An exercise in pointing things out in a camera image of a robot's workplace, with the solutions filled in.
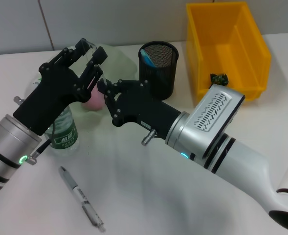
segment green bottle label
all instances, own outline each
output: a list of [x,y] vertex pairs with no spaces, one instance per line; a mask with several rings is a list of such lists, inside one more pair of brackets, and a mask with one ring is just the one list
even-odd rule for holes
[[74,143],[77,140],[77,130],[74,121],[72,122],[72,125],[66,129],[63,132],[60,132],[58,134],[54,134],[54,138],[51,141],[50,146],[55,149],[65,149],[69,148],[70,146],[74,145]]

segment plastic water bottle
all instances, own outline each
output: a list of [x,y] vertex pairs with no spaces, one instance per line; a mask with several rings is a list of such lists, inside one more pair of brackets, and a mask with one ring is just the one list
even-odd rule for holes
[[[29,96],[41,82],[39,73],[35,80],[28,86],[25,96]],[[45,132],[46,139],[52,137],[52,125]],[[55,120],[55,133],[50,146],[53,152],[59,156],[72,155],[79,146],[78,132],[74,123],[72,112],[67,106]]]

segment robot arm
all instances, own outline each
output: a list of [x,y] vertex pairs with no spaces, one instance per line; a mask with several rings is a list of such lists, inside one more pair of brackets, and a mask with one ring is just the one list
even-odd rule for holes
[[[192,114],[179,112],[153,99],[148,82],[101,80],[98,90],[115,126],[136,122],[150,131],[142,144],[153,137],[186,158],[223,178],[254,198],[277,223],[288,229],[288,172],[281,188],[274,190],[268,162],[224,131],[244,101],[244,95],[227,87],[213,85]],[[121,93],[117,100],[114,97]]]
[[[87,102],[96,85],[107,55],[99,47],[80,77],[68,67],[89,50],[89,43],[81,39],[75,49],[65,48],[49,63],[39,68],[42,81],[30,96],[14,112],[0,121],[0,190],[21,164],[29,159],[42,135],[58,115],[75,101]],[[36,157],[47,147],[37,149]],[[36,158],[30,158],[34,164]]]

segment white tile wall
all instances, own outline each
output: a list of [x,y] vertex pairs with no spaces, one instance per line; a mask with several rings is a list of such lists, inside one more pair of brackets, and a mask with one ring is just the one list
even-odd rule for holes
[[0,0],[0,54],[51,50],[37,0]]
[[212,0],[41,0],[56,49],[82,37],[109,45],[184,40],[187,2]]
[[[215,2],[243,0],[215,0]],[[246,0],[262,34],[288,33],[288,0]]]

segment metal screw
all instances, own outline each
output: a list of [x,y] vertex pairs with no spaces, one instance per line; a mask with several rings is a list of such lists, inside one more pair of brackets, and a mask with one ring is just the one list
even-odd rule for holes
[[20,106],[25,101],[25,99],[21,99],[20,97],[16,96],[13,98],[13,101]]
[[151,132],[149,132],[148,136],[146,136],[143,141],[141,142],[143,146],[147,146],[148,143],[152,140],[153,137],[155,137],[155,135],[157,134],[156,130],[151,130]]
[[37,159],[33,158],[32,156],[27,156],[27,159],[25,160],[25,162],[31,165],[35,165],[37,163]]

